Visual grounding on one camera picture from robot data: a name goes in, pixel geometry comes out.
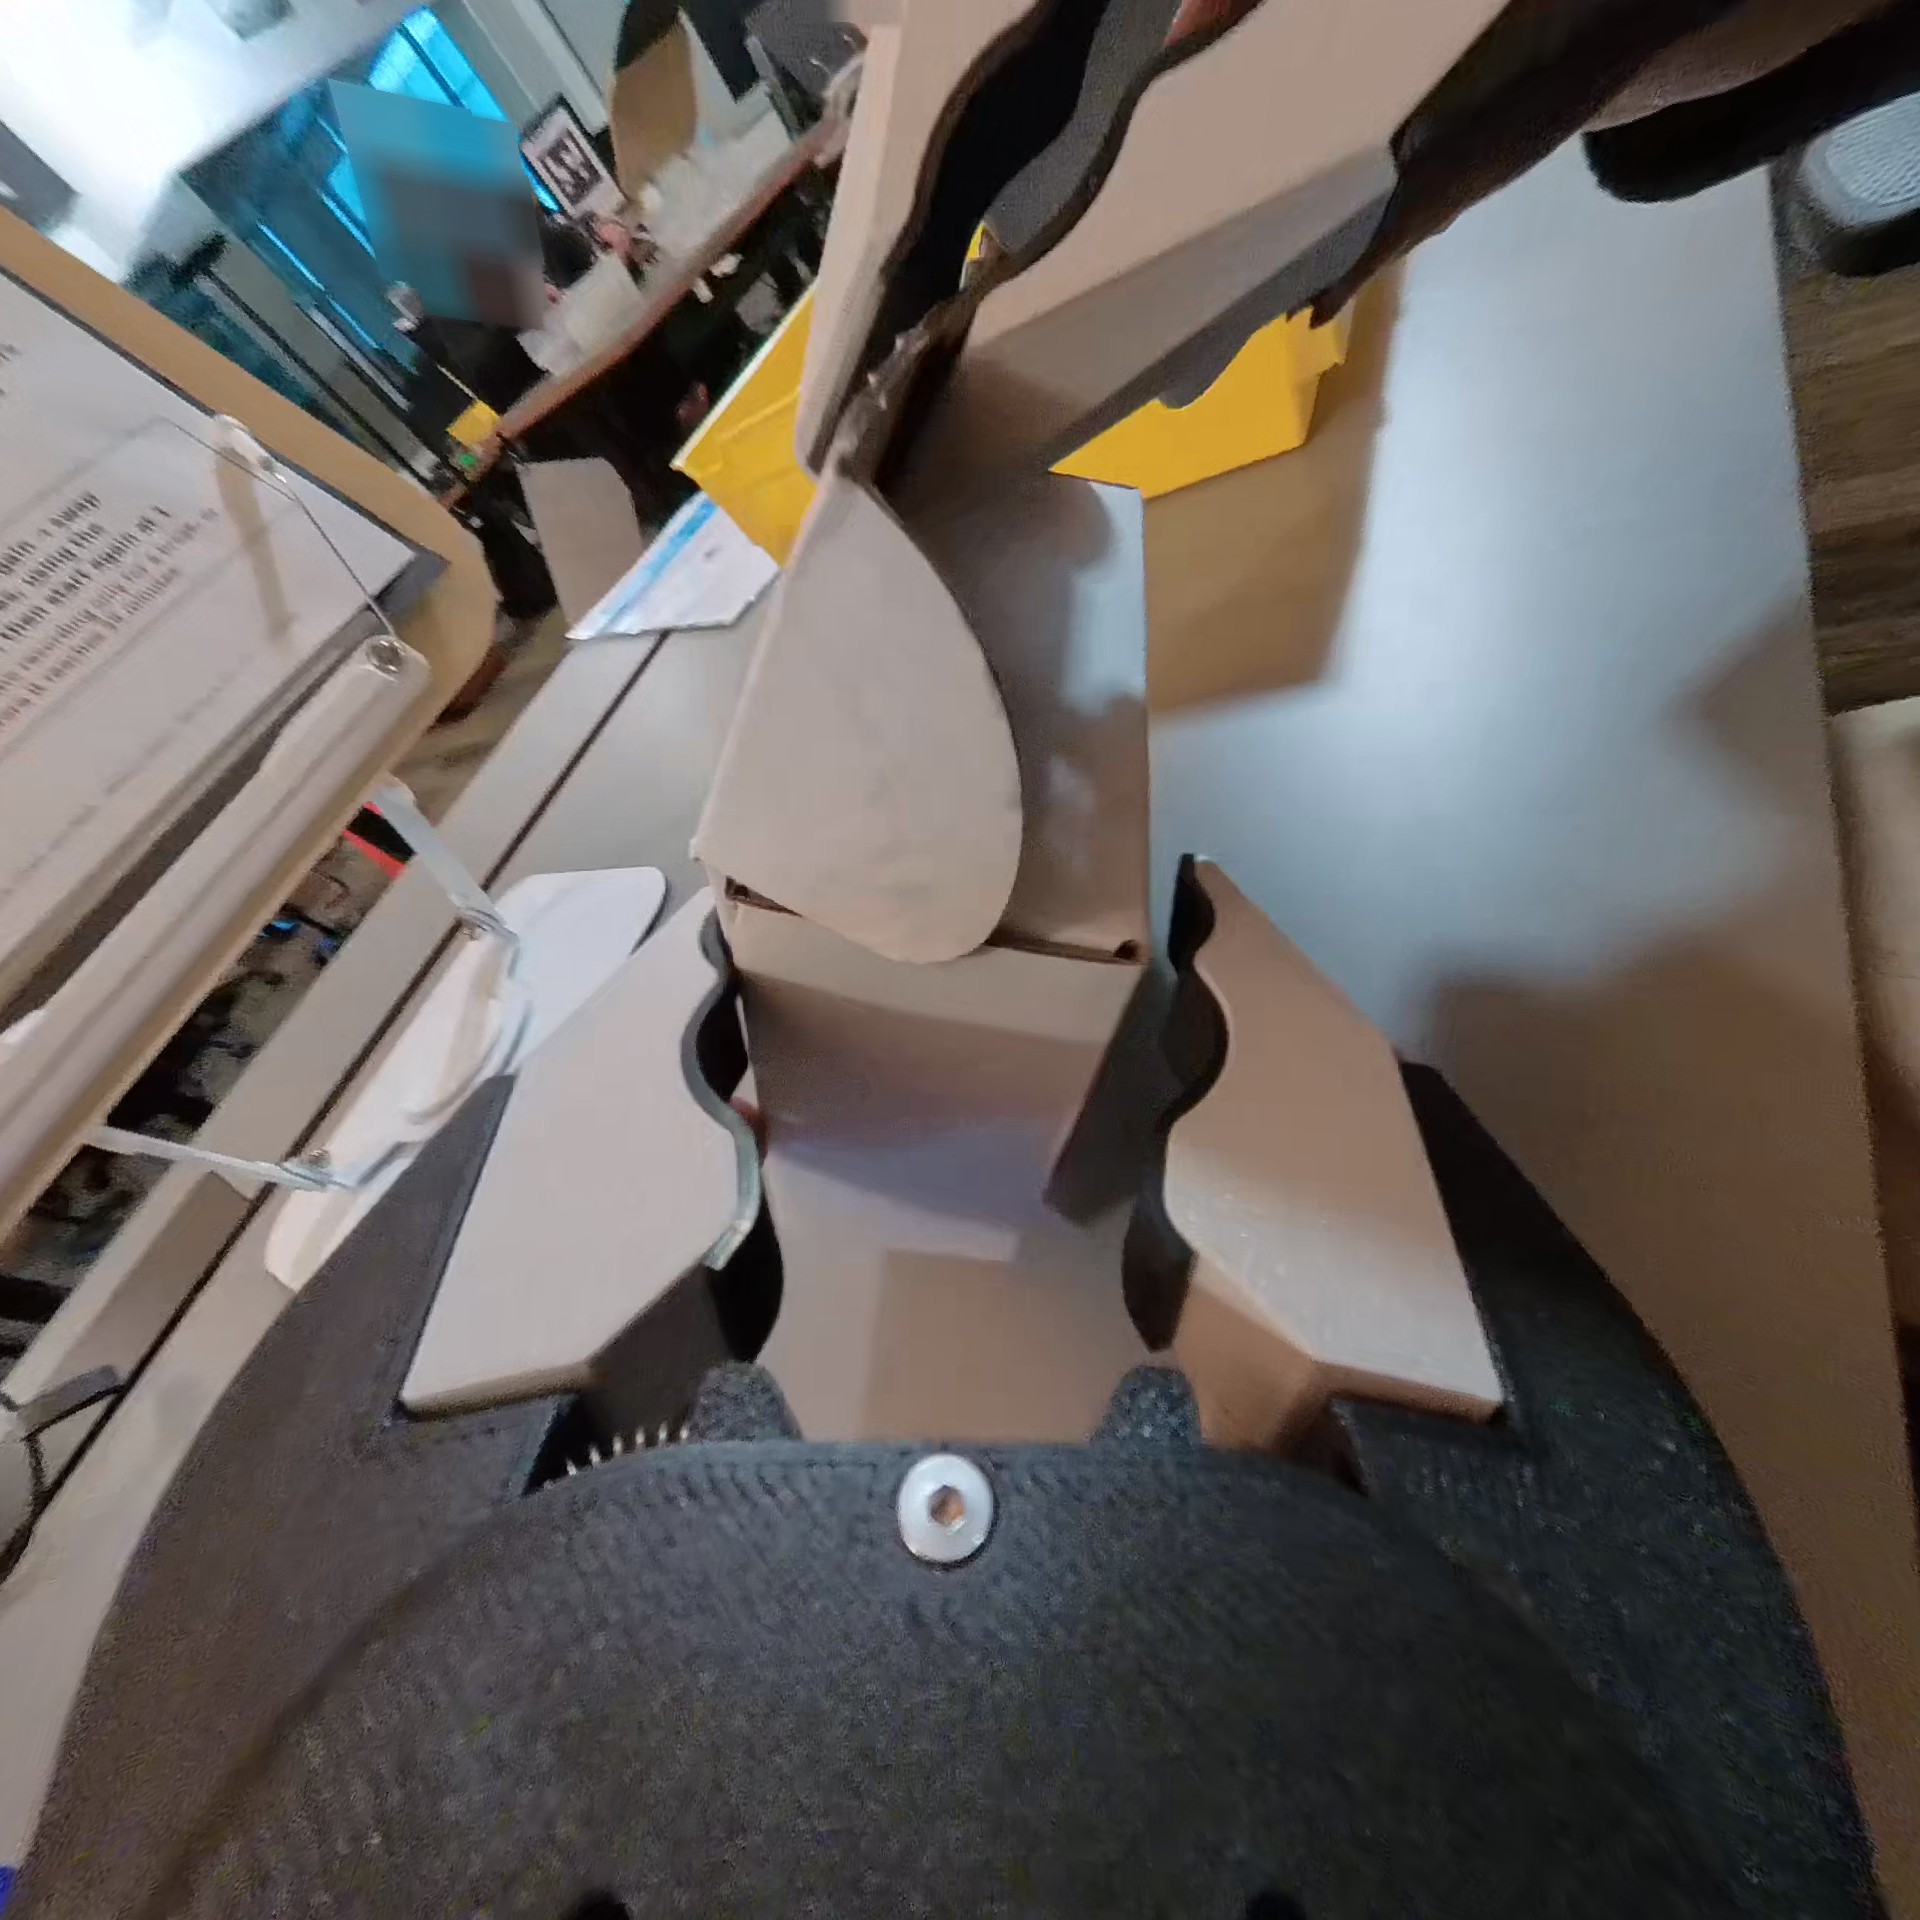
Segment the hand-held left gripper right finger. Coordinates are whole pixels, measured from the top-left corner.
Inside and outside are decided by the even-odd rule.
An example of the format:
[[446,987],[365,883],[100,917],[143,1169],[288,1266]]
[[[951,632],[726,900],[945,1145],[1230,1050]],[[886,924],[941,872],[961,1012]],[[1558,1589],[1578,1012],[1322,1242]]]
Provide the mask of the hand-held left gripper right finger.
[[1484,1427],[1503,1381],[1383,1032],[1220,864],[1184,854],[1151,1123],[1119,1250],[1215,1449],[1336,1401]]

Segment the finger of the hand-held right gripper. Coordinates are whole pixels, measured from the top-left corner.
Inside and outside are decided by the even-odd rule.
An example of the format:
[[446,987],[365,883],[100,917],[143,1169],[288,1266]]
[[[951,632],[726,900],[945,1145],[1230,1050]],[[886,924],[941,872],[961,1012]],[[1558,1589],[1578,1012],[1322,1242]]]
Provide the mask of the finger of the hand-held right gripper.
[[961,110],[1040,20],[1040,3],[836,5],[862,32],[848,141],[814,286],[796,452],[820,473],[845,410],[917,324],[912,256]]
[[1269,3],[1161,45],[981,297],[981,445],[1069,451],[1292,265],[1350,256],[1494,3]]

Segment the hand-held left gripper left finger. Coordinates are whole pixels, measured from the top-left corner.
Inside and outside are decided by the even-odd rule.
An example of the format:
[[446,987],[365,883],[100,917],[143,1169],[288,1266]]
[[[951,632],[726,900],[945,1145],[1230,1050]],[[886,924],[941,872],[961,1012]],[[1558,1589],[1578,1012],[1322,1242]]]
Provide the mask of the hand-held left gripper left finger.
[[693,893],[518,1068],[399,1403],[452,1417],[584,1396],[664,1437],[701,1381],[761,1355],[784,1266],[737,977]]

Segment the yellow plastic bin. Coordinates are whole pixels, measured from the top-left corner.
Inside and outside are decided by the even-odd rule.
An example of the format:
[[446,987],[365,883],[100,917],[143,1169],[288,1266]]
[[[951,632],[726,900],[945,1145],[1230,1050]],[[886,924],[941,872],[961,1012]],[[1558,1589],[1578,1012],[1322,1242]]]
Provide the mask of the yellow plastic bin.
[[[686,475],[773,560],[785,560],[814,483],[796,452],[799,376],[814,294],[780,320],[734,386],[673,457]],[[1349,356],[1350,309],[1261,326],[1198,401],[1151,401],[1100,434],[1056,473],[1158,498],[1278,460],[1311,433],[1322,378]]]

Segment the white cardboard mailer box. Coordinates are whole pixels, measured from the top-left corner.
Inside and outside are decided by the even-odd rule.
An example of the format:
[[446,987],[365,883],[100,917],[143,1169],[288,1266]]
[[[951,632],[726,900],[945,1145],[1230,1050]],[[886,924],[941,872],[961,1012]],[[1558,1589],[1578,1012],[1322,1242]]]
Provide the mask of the white cardboard mailer box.
[[1151,947],[1145,514],[896,478],[934,355],[829,433],[693,853],[784,1177],[997,1222],[1060,1194]]

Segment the grey desk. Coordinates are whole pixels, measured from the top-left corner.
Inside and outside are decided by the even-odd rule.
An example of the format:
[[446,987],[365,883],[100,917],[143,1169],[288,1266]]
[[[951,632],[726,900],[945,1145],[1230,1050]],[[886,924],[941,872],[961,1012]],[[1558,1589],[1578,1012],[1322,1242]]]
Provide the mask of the grey desk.
[[[1150,955],[1060,1194],[775,1165],[664,1437],[399,1403],[512,1091],[312,1278],[169,1176],[4,1580],[4,1916],[1914,1914],[1914,1570],[1764,188],[1570,146],[1364,294],[1308,443],[1143,504]],[[693,833],[775,588],[577,643],[444,820]],[[1349,994],[1503,1381],[1204,1443],[1124,1300],[1186,854]]]

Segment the open brown cardboard box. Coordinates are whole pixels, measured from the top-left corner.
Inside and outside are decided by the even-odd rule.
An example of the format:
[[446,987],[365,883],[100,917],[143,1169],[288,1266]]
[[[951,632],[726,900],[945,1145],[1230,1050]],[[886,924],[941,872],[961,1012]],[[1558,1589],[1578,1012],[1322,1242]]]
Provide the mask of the open brown cardboard box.
[[615,179],[637,198],[698,130],[693,41],[673,3],[625,3],[608,84]]

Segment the white document stand wooden board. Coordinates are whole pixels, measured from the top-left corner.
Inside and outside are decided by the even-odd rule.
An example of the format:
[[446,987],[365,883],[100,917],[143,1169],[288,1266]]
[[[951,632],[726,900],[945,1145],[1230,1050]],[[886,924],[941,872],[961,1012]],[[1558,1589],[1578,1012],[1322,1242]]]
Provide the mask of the white document stand wooden board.
[[[342,629],[246,739],[223,749],[183,802],[143,829],[134,859],[68,900],[23,945],[4,945],[4,1234],[82,1150],[200,1164],[239,1189],[292,1189],[295,1250],[277,1276],[300,1284],[466,1094],[512,1072],[586,1004],[644,942],[664,904],[658,872],[536,875],[488,897],[392,780],[392,764],[438,717],[490,638],[490,582],[478,541],[416,481],[302,413],[177,324],[7,213],[4,277],[212,413],[264,475],[300,475],[414,549],[412,564]],[[412,849],[412,878],[436,883],[470,939],[448,984],[405,1016],[398,1064],[350,1098],[319,1150],[238,1160],[208,1142],[111,1125],[162,1045],[300,881],[373,804]]]

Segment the black white marker sign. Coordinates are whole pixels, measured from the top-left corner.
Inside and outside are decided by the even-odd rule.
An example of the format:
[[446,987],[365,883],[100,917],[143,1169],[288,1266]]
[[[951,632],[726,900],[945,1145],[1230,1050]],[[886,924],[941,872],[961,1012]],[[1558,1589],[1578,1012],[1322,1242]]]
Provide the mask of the black white marker sign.
[[524,124],[518,155],[546,197],[573,221],[613,218],[623,204],[616,180],[565,96]]

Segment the blue white paper leaflet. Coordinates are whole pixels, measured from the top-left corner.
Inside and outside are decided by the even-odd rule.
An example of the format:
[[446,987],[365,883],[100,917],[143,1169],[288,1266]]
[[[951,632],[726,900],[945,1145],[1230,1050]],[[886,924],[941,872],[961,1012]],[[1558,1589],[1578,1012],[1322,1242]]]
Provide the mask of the blue white paper leaflet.
[[567,629],[567,640],[721,632],[767,594],[777,574],[777,560],[698,492]]

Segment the upright cardboard piece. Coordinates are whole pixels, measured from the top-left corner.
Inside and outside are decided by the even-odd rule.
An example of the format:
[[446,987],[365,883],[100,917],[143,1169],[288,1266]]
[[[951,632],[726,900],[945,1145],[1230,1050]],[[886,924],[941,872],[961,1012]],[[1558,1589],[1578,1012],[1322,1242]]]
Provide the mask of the upright cardboard piece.
[[516,478],[560,610],[575,629],[639,560],[632,494],[599,457],[518,465]]

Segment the beige chair seat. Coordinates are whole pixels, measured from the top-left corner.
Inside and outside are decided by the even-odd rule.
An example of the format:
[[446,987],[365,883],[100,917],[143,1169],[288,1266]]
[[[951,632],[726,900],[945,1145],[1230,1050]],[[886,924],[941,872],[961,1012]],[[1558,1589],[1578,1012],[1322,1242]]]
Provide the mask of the beige chair seat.
[[1917,1454],[1917,700],[1830,720],[1879,1232],[1909,1454]]

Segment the printed instruction sheet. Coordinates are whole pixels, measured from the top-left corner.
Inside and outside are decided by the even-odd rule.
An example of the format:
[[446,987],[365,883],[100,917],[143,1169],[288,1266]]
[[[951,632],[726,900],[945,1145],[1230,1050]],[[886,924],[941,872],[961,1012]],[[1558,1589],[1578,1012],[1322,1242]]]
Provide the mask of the printed instruction sheet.
[[414,549],[4,277],[1,900],[23,945],[325,658]]

